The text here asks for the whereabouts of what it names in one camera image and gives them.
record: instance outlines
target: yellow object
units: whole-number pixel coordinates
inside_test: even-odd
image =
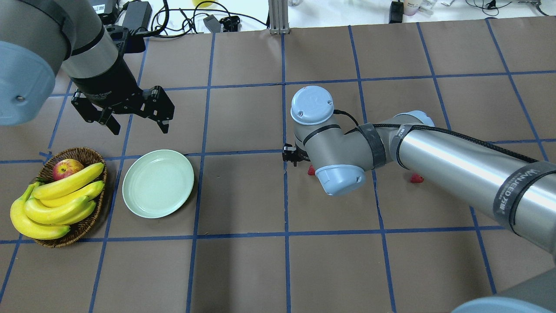
[[[64,221],[61,221],[60,224],[71,225],[71,224],[75,224],[79,221],[82,221],[87,216],[91,215],[91,213],[93,213],[96,206],[97,206],[97,203],[95,201],[89,201],[89,202],[87,202],[87,207],[83,211],[77,213],[77,215],[73,216],[72,218],[65,219]]]
[[[102,173],[103,169],[104,164],[102,163],[91,164],[74,175],[36,187],[31,195],[40,200],[63,197],[93,181]]]
[[[74,191],[70,194],[67,194],[63,197],[59,197],[51,200],[41,199],[41,202],[47,207],[55,208],[55,207],[63,206],[64,204],[70,202],[71,200],[79,198],[82,195],[86,195],[89,200],[92,200],[95,199],[99,194],[101,194],[102,188],[104,188],[104,182],[99,180],[97,182],[90,183],[89,185],[86,185],[85,187],[77,191]]]
[[[12,208],[9,211],[9,217],[12,220],[13,226],[23,235],[34,239],[50,240],[65,236],[70,231],[69,226],[41,225],[25,215],[23,210],[25,202],[37,186],[39,186],[39,183],[29,185],[25,193],[13,202]]]
[[[23,210],[33,221],[41,224],[60,224],[61,221],[74,217],[87,207],[89,199],[83,195],[56,208],[45,207],[38,199],[30,197]]]
[[[201,2],[203,2],[203,1],[204,1],[204,0],[191,0],[191,2],[193,2],[193,5],[194,5],[195,7],[197,7],[197,5],[198,5],[199,3],[201,3]],[[199,6],[199,8],[207,8],[207,7],[211,6],[211,5],[212,5],[212,3],[207,2],[207,3],[201,4],[201,5]]]

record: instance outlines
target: round plate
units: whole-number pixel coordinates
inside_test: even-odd
[[[185,203],[194,179],[193,167],[181,153],[149,152],[127,171],[123,179],[123,201],[140,217],[163,217]]]

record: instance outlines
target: white floor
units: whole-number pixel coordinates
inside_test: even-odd
[[[153,14],[162,8],[162,0],[148,0],[153,7]],[[429,22],[429,21],[458,21],[464,19],[483,19],[488,17],[480,9],[473,8],[465,3],[465,0],[455,0],[450,6],[444,6],[438,0],[433,7],[432,16],[423,12],[417,12],[414,16],[404,16],[404,22]],[[475,0],[481,5],[483,0]],[[498,6],[503,6],[509,1],[498,0]],[[194,8],[191,0],[168,0],[171,8]],[[269,10],[268,0],[219,0],[230,12],[243,13],[266,22]],[[289,7],[288,15],[290,27],[326,27],[365,24],[388,23],[391,0],[301,0],[296,7]],[[213,4],[209,9],[221,9]],[[541,9],[549,15],[556,14],[556,1],[543,0]],[[496,10],[487,11],[496,14]],[[212,12],[218,19],[226,16],[225,13]],[[534,6],[529,3],[518,3],[514,1],[507,7],[501,8],[497,18],[540,16]],[[197,18],[197,31],[208,32],[201,21]],[[171,15],[170,26],[180,28],[183,17],[179,12]],[[241,31],[263,30],[265,26],[249,18],[241,17]]]

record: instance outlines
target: brown woven basket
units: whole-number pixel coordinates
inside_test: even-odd
[[[54,155],[42,168],[41,172],[38,174],[35,180],[39,180],[45,183],[51,183],[54,180],[52,179],[52,169],[54,165],[60,162],[63,159],[74,159],[81,162],[84,166],[89,166],[94,163],[102,162],[105,165],[105,168],[101,175],[95,178],[93,181],[96,182],[98,180],[102,180],[106,184],[106,178],[108,174],[108,170],[106,169],[106,162],[103,157],[93,149],[87,147],[79,147],[79,148],[70,148],[64,150],[56,155]],[[101,215],[102,203],[104,200],[106,186],[103,188],[100,195],[95,198],[97,202],[97,207],[84,220],[77,222],[73,225],[70,225],[70,231],[63,237],[58,239],[52,240],[40,240],[35,239],[34,241],[41,246],[49,247],[49,248],[59,248],[68,246],[79,239],[81,239],[87,232],[91,230],[93,225],[98,220],[99,216]]]

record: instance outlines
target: light blue cap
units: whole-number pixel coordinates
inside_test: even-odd
[[[56,78],[38,54],[0,41],[0,125],[18,125],[34,119],[52,93]]]
[[[326,122],[333,113],[332,96],[322,87],[303,87],[291,100],[291,117],[301,125],[317,125]]]
[[[452,313],[553,313],[538,305],[506,297],[485,297],[466,302]]]
[[[398,115],[411,115],[414,118],[418,119],[421,121],[421,123],[427,125],[427,126],[431,126],[434,127],[434,122],[433,119],[431,119],[425,112],[423,111],[419,111],[419,110],[415,110],[415,111],[410,111],[410,112],[406,112],[406,113],[400,113],[397,114]]]
[[[350,193],[365,183],[365,171],[355,165],[336,164],[315,171],[324,192],[328,195]]]

